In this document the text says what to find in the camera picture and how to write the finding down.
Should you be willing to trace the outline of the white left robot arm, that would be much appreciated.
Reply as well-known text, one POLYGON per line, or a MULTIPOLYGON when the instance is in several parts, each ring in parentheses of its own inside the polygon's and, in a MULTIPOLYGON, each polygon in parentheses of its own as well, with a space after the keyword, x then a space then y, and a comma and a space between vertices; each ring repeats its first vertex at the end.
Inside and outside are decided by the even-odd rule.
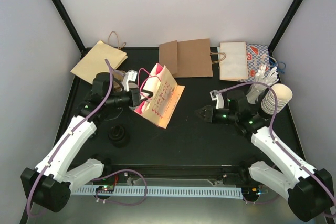
POLYGON ((46 157, 35 168, 25 168, 20 179, 27 198, 26 212, 31 216, 32 204, 59 212, 70 196, 88 182, 117 179, 109 158, 95 154, 86 162, 70 169, 84 143, 92 138, 99 125, 117 108, 134 108, 140 104, 140 90, 135 84, 137 72, 114 70, 101 72, 93 80, 91 90, 78 105, 68 128, 46 157))

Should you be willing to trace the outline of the cake print paper bag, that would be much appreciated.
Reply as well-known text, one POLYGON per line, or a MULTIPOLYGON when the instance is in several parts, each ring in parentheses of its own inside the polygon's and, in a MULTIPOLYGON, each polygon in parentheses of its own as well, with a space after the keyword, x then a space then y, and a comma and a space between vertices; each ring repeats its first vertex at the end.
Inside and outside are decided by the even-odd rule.
POLYGON ((184 91, 166 66, 157 63, 140 86, 142 102, 135 113, 161 128, 167 128, 184 91))

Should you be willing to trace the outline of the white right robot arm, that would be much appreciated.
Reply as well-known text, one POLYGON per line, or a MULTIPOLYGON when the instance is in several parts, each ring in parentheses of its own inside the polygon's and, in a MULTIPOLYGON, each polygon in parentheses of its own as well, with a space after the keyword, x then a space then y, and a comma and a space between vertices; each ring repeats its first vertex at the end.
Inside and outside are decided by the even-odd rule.
POLYGON ((226 99, 216 90, 210 94, 216 105, 207 105, 196 114, 207 123, 234 125, 275 165, 272 168, 257 161, 240 168, 238 176, 243 183, 256 181, 266 185, 285 199, 302 221, 335 206, 331 174, 325 169, 317 170, 291 150, 272 130, 270 121, 251 110, 241 90, 229 92, 226 99))

